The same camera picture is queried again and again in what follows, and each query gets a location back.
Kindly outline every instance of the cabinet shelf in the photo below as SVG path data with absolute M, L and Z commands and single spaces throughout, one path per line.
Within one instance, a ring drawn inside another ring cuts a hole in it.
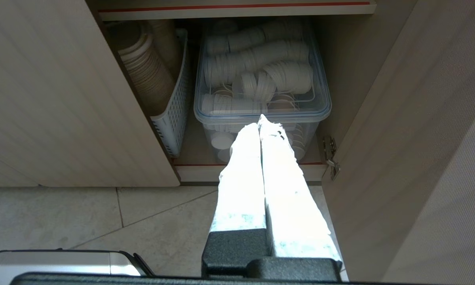
M 373 0 L 95 0 L 104 21 L 373 14 Z

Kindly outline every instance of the clear plastic container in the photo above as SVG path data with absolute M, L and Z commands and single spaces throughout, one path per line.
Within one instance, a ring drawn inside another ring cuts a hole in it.
M 231 104 L 228 102 L 229 100 L 234 100 L 233 102 L 240 100 L 236 99 L 237 95 L 230 99 L 232 86 L 208 86 L 211 84 L 206 80 L 205 72 L 207 70 L 205 69 L 208 60 L 214 55 L 209 55 L 205 46 L 207 37 L 211 35 L 209 31 L 211 31 L 212 24 L 207 26 L 205 40 L 201 45 L 199 55 L 194 113 L 198 121 L 203 123 L 207 141 L 220 162 L 228 162 L 229 148 L 237 133 L 243 126 L 257 122 L 260 114 L 264 114 L 271 122 L 283 125 L 296 158 L 300 160 L 304 157 L 319 122 L 330 114 L 331 98 L 310 22 L 308 18 L 295 18 L 295 21 L 302 24 L 301 40 L 306 43 L 309 49 L 308 63 L 313 71 L 312 87 L 305 94 L 292 95 L 286 92 L 275 92 L 274 101 L 256 103 L 246 101 Z

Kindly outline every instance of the cabinet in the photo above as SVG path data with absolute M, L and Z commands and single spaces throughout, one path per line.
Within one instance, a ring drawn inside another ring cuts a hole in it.
M 100 17 L 327 11 L 312 18 L 333 100 L 317 133 L 334 137 L 341 170 L 324 173 L 317 144 L 303 170 L 316 180 L 324 173 L 350 279 L 475 283 L 475 213 L 460 206 L 475 206 L 475 1 L 34 3 L 0 1 L 0 180 L 176 186 L 223 168 L 202 161 L 193 118 L 184 150 L 201 155 L 182 150 L 178 164 L 166 156 Z

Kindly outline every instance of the cabinet door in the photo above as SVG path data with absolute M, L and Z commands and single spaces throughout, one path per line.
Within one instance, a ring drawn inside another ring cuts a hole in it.
M 177 186 L 84 0 L 0 0 L 0 161 L 44 186 Z
M 475 284 L 475 1 L 417 2 L 338 147 L 350 280 Z

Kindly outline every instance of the white plastic basket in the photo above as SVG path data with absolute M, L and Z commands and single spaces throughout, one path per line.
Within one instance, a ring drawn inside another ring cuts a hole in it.
M 165 111 L 158 116 L 150 117 L 165 149 L 173 158 L 179 157 L 181 151 L 186 119 L 190 108 L 188 95 L 194 93 L 187 51 L 188 32 L 185 29 L 176 29 L 176 33 L 183 45 L 183 61 L 181 62 L 178 80 Z

